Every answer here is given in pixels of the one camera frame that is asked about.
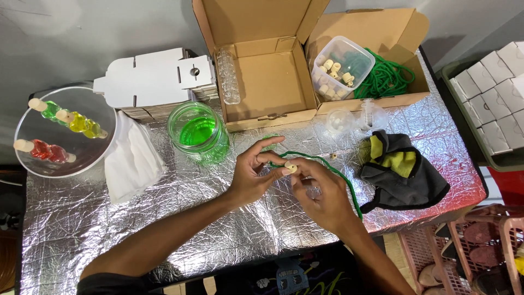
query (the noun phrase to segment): silver foil mat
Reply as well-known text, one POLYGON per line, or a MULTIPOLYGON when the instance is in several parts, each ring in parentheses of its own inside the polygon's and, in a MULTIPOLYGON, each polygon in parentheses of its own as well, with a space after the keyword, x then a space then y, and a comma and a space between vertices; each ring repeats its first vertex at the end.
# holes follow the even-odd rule
MULTIPOLYGON (((418 55, 431 95, 411 106, 386 109, 386 131, 408 134, 414 146, 451 184, 451 190, 429 209, 378 208, 364 215, 366 228, 375 235, 435 223, 447 213, 477 204, 486 196, 462 138, 418 55)), ((218 101, 207 103, 220 112, 218 101)), ((365 152, 359 146, 369 133, 333 136, 326 131, 324 121, 325 115, 319 115, 310 122, 231 133, 229 155, 220 165, 210 167, 198 166, 175 150, 165 122, 151 123, 151 139, 169 170, 146 194, 125 204, 110 204, 103 162, 65 179, 29 173, 21 293, 74 294, 82 269, 96 256, 146 225, 225 191, 231 183, 236 156, 267 134, 286 136, 277 147, 279 153, 293 150, 329 157, 336 152, 338 158, 328 161, 352 181, 358 202, 369 202, 374 188, 357 177, 361 154, 365 152)), ((336 236, 306 216, 291 194, 289 178, 283 178, 259 201, 227 214, 194 236, 155 269, 152 278, 168 284, 334 241, 336 236)))

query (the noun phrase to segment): black t-shirt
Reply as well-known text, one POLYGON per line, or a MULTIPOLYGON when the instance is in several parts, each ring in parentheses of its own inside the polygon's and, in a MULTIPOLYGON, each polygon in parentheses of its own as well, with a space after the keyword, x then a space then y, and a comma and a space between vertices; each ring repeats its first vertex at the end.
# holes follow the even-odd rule
MULTIPOLYGON (((379 294, 366 286, 355 258, 342 245, 280 258, 215 276, 216 294, 379 294)), ((147 294, 140 278, 97 273, 81 280, 77 295, 147 294)), ((186 295, 206 294, 202 280, 186 283, 186 295)))

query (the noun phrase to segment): open cardboard box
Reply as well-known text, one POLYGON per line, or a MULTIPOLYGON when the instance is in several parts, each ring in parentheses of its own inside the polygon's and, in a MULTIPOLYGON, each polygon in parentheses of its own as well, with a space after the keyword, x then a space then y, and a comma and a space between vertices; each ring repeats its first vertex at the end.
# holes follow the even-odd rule
MULTIPOLYGON (((414 72, 415 80, 408 85, 406 94, 375 101, 383 108, 407 106, 430 94, 419 58, 414 54, 428 28, 429 21, 426 16, 414 8, 359 9, 347 13, 324 14, 306 44, 309 67, 313 68, 316 56, 333 37, 344 36, 364 48, 371 49, 384 59, 395 61, 414 72)), ((335 108, 346 108, 350 111, 361 109, 361 100, 325 101, 321 95, 315 96, 318 103, 317 114, 326 114, 335 108)))
MULTIPOLYGON (((329 0, 193 0, 209 52, 224 47, 235 58, 241 95, 226 105, 229 131, 312 119, 317 102, 302 50, 329 0)), ((217 75, 220 97, 223 90, 217 75)))

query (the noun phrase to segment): yellow liquid bottle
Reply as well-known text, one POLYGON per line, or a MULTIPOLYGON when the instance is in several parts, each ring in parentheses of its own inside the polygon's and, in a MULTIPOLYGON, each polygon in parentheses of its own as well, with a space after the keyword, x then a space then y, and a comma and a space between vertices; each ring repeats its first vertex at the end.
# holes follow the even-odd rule
POLYGON ((100 128, 98 123, 78 112, 67 112, 60 110, 57 112, 57 118, 68 124, 69 129, 73 132, 82 132, 87 138, 106 138, 107 132, 100 128))

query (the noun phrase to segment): white tissue paper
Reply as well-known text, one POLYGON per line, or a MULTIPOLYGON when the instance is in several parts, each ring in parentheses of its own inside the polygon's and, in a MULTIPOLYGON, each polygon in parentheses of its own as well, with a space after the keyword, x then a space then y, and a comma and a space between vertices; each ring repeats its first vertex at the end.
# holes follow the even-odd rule
POLYGON ((123 111, 117 114, 115 141, 105 156, 105 177, 112 204, 129 201, 157 183, 167 170, 151 139, 149 127, 123 111))

